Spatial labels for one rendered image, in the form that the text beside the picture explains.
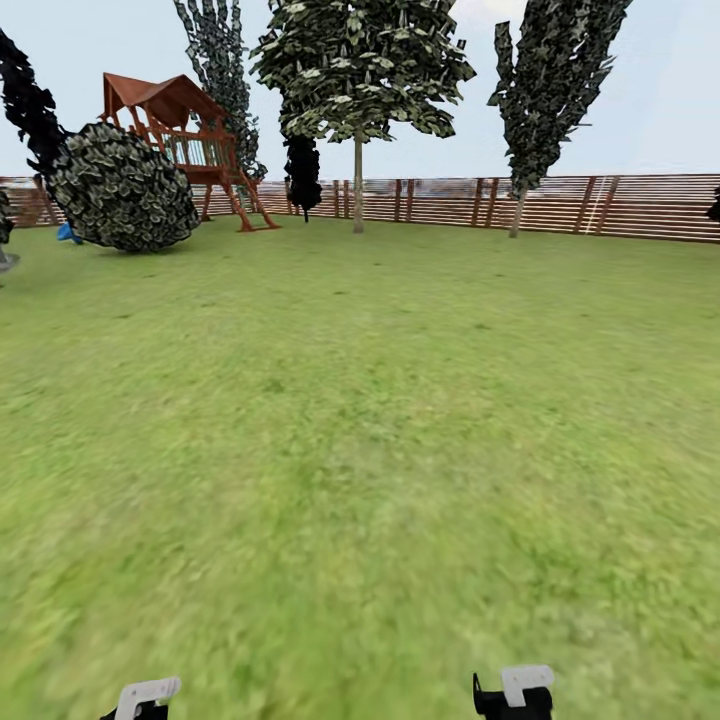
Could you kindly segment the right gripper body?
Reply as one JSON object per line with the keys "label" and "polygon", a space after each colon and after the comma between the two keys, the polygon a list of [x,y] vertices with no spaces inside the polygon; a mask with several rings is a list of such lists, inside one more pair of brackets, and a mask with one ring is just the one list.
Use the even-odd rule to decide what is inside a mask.
{"label": "right gripper body", "polygon": [[503,691],[484,691],[480,696],[487,720],[552,720],[551,702],[543,687],[523,689],[523,707],[507,705]]}

